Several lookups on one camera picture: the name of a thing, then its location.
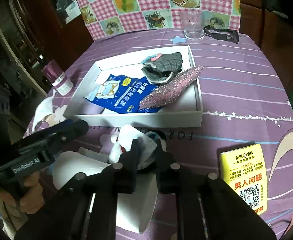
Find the human hand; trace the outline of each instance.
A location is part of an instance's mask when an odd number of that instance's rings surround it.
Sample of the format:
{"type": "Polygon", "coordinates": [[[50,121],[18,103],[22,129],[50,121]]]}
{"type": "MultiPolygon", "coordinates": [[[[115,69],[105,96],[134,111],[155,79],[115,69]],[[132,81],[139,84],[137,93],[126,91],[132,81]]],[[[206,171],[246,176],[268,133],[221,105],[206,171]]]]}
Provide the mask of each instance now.
{"type": "MultiPolygon", "coordinates": [[[[35,172],[24,180],[24,186],[29,187],[28,192],[20,199],[20,209],[27,214],[36,213],[43,205],[42,186],[39,183],[40,172],[35,172]]],[[[0,188],[0,199],[8,206],[16,207],[11,194],[0,188]]]]}

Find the qr code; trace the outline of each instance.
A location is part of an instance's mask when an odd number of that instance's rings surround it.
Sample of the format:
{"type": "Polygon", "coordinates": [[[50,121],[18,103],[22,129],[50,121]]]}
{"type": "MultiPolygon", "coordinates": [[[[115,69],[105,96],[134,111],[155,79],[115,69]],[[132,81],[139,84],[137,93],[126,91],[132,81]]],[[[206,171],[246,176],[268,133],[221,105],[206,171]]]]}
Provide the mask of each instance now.
{"type": "Polygon", "coordinates": [[[245,190],[240,191],[240,197],[247,203],[251,208],[255,208],[259,205],[259,184],[249,187],[245,190]]]}

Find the drinking glass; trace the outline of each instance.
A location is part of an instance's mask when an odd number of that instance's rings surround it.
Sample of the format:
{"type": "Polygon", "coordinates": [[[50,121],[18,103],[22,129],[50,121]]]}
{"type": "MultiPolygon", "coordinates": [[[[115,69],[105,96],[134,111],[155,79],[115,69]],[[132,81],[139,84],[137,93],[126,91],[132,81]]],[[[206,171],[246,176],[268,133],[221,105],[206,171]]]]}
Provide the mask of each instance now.
{"type": "Polygon", "coordinates": [[[184,36],[196,40],[204,38],[204,15],[200,10],[184,10],[180,12],[184,36]]]}

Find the pink glitter item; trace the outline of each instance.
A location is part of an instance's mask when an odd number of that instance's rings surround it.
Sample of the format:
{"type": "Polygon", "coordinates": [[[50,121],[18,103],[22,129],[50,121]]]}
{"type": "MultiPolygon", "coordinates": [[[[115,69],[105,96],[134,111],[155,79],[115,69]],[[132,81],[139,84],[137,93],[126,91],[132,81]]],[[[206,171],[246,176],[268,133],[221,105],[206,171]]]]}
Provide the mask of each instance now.
{"type": "Polygon", "coordinates": [[[200,75],[204,66],[189,68],[177,74],[170,83],[158,87],[140,102],[140,109],[166,106],[173,103],[200,75]]]}

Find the star pattern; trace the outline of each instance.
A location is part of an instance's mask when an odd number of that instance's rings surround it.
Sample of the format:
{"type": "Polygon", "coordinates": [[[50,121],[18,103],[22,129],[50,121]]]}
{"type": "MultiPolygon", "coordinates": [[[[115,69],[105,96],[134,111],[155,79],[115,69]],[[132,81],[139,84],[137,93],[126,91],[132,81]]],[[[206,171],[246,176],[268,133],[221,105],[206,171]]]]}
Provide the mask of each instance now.
{"type": "Polygon", "coordinates": [[[222,117],[226,117],[228,120],[231,120],[232,118],[238,118],[240,120],[248,120],[248,119],[256,119],[256,120],[263,120],[263,121],[274,121],[274,124],[277,124],[278,127],[281,127],[281,125],[278,123],[278,121],[289,121],[289,122],[293,122],[293,118],[290,117],[290,118],[286,118],[285,116],[283,117],[278,117],[278,118],[274,118],[274,117],[269,117],[268,115],[267,116],[252,116],[251,114],[249,114],[248,116],[242,116],[242,115],[236,115],[235,112],[232,112],[231,114],[227,114],[225,112],[210,112],[210,111],[206,111],[204,112],[203,114],[205,115],[215,115],[215,116],[222,116],[222,117]]]}

